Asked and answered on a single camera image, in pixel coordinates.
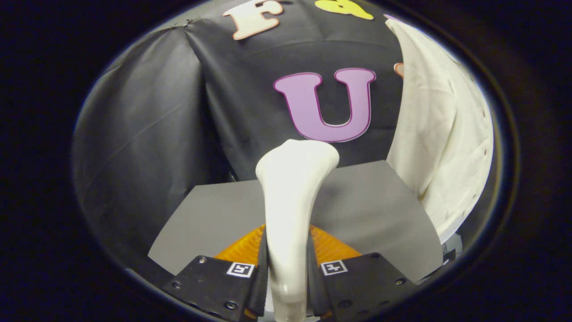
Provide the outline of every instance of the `bone-shaped object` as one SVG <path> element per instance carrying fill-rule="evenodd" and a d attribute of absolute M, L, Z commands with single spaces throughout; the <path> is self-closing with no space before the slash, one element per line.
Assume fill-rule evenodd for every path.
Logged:
<path fill-rule="evenodd" d="M 270 286 L 277 322 L 306 316 L 306 248 L 310 217 L 339 154 L 328 143 L 288 140 L 256 166 L 264 193 Z"/>

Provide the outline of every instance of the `screw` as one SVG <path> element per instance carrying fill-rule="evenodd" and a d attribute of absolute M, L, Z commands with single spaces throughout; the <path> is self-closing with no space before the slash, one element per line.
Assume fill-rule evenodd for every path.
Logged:
<path fill-rule="evenodd" d="M 232 301 L 228 301 L 224 304 L 224 307 L 226 307 L 229 310 L 236 310 L 239 307 L 239 305 Z"/>
<path fill-rule="evenodd" d="M 337 307 L 339 307 L 340 309 L 347 309 L 350 306 L 352 306 L 352 301 L 350 300 L 344 300 L 337 304 Z"/>

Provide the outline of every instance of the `white fabric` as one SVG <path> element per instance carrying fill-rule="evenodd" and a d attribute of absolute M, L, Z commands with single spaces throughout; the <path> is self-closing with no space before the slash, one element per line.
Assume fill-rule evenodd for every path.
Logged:
<path fill-rule="evenodd" d="M 492 161 L 487 101 L 462 65 L 418 29 L 386 22 L 403 52 L 401 110 L 387 163 L 418 196 L 441 243 L 483 191 Z"/>

